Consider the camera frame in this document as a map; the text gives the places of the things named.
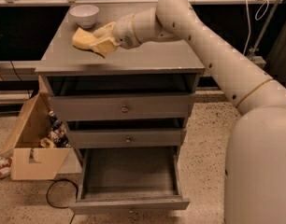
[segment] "drawer knob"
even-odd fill
[[[126,144],[131,144],[132,143],[131,137],[127,137],[126,140],[125,140],[125,143]]]
[[[127,106],[123,106],[122,107],[122,113],[127,113],[128,112],[128,107]]]

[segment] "cardboard box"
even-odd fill
[[[13,149],[13,180],[54,179],[57,174],[81,173],[73,148],[43,148],[40,140],[50,130],[49,110],[38,94],[22,106],[13,130],[0,153]]]

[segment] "white bowl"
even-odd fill
[[[99,8],[94,5],[80,5],[69,10],[70,18],[82,28],[93,27],[98,18]]]

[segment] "speckled floor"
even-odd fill
[[[222,224],[224,160],[229,133],[239,114],[221,97],[198,96],[188,123],[188,132],[179,157],[179,174],[184,197],[191,199],[185,211],[98,214],[75,216],[72,223],[121,224]],[[11,132],[15,116],[0,116],[0,146]],[[79,182],[79,175],[58,175]],[[0,179],[0,223],[68,224],[70,209],[55,209],[46,202],[52,181]],[[74,189],[59,183],[50,191],[50,201],[67,205],[74,201]]]

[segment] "cabinet top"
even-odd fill
[[[137,13],[153,3],[98,4],[100,9],[95,30],[121,16]],[[157,73],[202,73],[204,65],[183,40],[176,42],[148,42],[136,49],[118,48],[103,58],[91,51],[72,46],[72,36],[78,26],[69,19],[69,12],[50,42],[36,68],[40,75],[116,75]]]

